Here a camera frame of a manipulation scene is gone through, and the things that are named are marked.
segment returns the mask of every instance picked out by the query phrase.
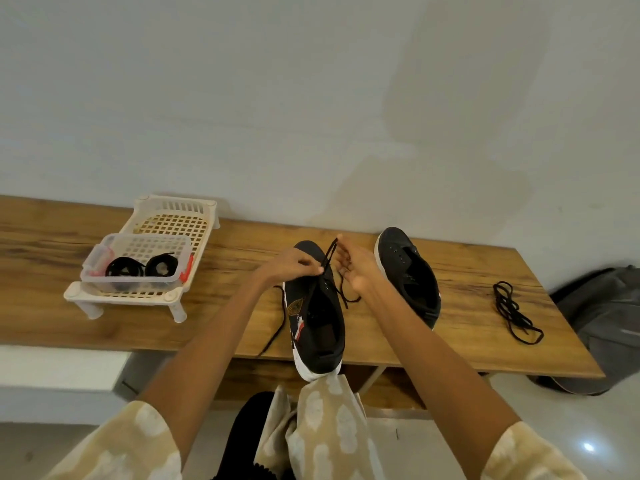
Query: forearm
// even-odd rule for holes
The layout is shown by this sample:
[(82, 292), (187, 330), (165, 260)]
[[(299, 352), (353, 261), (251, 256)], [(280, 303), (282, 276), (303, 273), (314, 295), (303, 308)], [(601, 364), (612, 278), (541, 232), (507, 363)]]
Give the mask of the forearm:
[(479, 478), (500, 436), (520, 420), (517, 414), (381, 275), (363, 298), (465, 475)]
[(169, 426), (182, 464), (268, 284), (252, 273), (235, 295), (185, 348), (156, 375), (139, 400), (151, 404)]

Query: shoe logo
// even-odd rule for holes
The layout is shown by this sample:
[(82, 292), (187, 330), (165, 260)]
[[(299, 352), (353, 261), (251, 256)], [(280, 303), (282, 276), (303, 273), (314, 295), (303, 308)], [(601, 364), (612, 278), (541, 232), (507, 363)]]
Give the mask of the shoe logo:
[(302, 301), (304, 298), (299, 298), (295, 300), (292, 304), (287, 307), (287, 313), (290, 317), (294, 317), (300, 314), (300, 310), (302, 310)]
[(295, 339), (295, 341), (299, 341), (300, 339), (300, 332), (302, 332), (302, 329), (305, 327), (305, 323), (302, 320), (302, 315), (298, 315), (298, 330), (296, 332), (295, 337), (293, 337)]

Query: clear plastic container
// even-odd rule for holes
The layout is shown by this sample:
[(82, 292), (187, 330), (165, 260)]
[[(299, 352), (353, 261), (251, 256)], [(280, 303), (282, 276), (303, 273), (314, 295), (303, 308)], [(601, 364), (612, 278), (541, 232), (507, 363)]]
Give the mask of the clear plastic container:
[[(178, 259), (170, 276), (105, 276), (107, 266), (116, 258), (130, 257), (146, 265), (152, 257), (165, 253)], [(191, 240), (186, 235), (109, 234), (84, 260), (80, 279), (105, 293), (166, 292), (187, 281), (192, 262)]]

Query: gray bag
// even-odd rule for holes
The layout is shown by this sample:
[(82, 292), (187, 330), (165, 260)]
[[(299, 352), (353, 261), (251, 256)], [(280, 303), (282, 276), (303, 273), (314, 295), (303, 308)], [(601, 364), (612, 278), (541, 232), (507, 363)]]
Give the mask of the gray bag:
[(540, 376), (540, 385), (599, 395), (640, 371), (640, 269), (608, 268), (552, 295), (557, 307), (606, 374), (604, 379)]

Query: hand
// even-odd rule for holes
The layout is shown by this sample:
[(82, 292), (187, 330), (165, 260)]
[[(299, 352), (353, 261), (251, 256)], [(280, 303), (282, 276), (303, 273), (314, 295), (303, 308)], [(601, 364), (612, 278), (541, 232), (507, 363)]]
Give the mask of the hand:
[(370, 288), (372, 281), (383, 278), (373, 253), (352, 243), (343, 234), (338, 234), (335, 258), (339, 263), (338, 272), (359, 295), (363, 295)]
[(256, 270), (268, 286), (276, 286), (300, 276), (318, 276), (323, 272), (324, 268), (318, 261), (295, 248), (285, 249)]

